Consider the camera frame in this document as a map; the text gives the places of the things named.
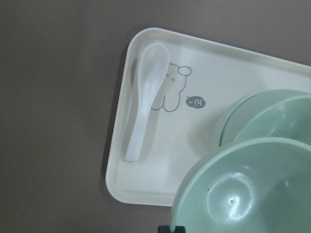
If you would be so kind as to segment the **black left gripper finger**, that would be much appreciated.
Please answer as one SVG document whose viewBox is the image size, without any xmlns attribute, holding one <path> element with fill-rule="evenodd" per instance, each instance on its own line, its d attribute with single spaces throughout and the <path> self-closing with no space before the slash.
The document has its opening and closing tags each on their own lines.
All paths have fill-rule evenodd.
<svg viewBox="0 0 311 233">
<path fill-rule="evenodd" d="M 172 221 L 169 225 L 159 225 L 158 233 L 185 233 L 186 226 L 182 221 Z"/>
</svg>

